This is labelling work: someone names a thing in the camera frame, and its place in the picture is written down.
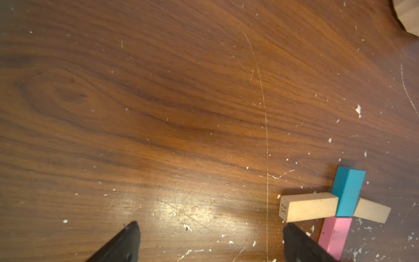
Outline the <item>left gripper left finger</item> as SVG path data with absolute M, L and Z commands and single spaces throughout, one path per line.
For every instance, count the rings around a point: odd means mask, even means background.
M 137 262 L 141 232 L 137 221 L 130 222 L 86 262 Z

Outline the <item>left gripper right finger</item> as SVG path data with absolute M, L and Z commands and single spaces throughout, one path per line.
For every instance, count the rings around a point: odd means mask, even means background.
M 288 223 L 283 235 L 286 262 L 337 262 L 295 224 Z

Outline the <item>pink block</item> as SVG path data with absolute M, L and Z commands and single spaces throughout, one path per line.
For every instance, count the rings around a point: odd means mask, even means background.
M 318 244 L 335 260 L 340 260 L 342 257 L 351 223 L 351 217 L 328 217 L 324 219 Z

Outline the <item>natural wooden block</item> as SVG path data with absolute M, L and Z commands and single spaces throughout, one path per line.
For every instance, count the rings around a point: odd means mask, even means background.
M 377 223 L 386 223 L 391 208 L 365 198 L 359 198 L 354 217 L 374 221 Z
M 334 217 L 339 198 L 331 193 L 283 195 L 279 217 L 287 223 Z

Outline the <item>teal block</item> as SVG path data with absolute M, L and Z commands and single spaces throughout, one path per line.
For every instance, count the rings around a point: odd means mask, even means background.
M 331 193 L 338 197 L 337 217 L 352 217 L 366 176 L 364 170 L 339 166 Z

